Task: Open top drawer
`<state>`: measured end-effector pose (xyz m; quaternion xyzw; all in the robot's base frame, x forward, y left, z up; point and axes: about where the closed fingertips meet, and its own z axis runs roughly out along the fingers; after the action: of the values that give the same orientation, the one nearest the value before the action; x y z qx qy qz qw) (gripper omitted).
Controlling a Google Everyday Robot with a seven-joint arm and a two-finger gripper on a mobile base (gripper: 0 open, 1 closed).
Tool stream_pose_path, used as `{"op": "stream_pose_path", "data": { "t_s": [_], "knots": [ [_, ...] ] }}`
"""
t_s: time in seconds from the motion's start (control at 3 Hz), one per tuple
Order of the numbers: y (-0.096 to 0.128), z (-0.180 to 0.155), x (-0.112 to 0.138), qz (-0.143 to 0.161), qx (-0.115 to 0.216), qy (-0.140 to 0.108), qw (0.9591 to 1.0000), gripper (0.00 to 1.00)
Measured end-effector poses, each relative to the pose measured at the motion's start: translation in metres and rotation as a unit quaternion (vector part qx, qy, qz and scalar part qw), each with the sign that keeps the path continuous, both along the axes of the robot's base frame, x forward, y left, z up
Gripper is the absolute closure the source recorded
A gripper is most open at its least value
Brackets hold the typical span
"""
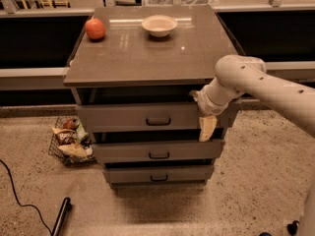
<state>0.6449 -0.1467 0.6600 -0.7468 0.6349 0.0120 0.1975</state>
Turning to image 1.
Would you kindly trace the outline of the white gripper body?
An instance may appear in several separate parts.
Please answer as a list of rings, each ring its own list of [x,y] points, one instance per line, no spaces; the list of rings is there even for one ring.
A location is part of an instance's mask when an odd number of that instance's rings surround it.
[[[197,92],[197,103],[203,114],[218,116],[227,109],[229,98],[221,88],[204,86]]]

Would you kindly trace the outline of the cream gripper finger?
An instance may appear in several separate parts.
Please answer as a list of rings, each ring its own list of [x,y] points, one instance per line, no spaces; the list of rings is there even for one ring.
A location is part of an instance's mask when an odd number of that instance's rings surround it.
[[[194,99],[195,102],[199,101],[199,92],[197,90],[191,90],[189,95]]]
[[[214,133],[217,123],[218,119],[213,115],[199,118],[199,125],[201,129],[199,136],[200,142],[206,142],[210,139]]]

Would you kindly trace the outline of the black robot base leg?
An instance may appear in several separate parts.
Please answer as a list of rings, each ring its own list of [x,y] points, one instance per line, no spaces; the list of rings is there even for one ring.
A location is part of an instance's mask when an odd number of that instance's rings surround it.
[[[69,197],[66,197],[63,200],[62,205],[59,209],[55,224],[52,229],[51,236],[59,236],[63,224],[65,222],[66,216],[71,209],[72,209],[71,199]]]

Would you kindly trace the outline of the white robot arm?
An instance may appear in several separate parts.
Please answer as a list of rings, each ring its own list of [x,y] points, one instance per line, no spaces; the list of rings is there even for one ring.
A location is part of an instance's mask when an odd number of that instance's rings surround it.
[[[263,60],[250,56],[223,56],[214,72],[209,84],[189,92],[202,112],[201,142],[210,138],[229,103],[245,93],[315,137],[315,88],[271,76]]]

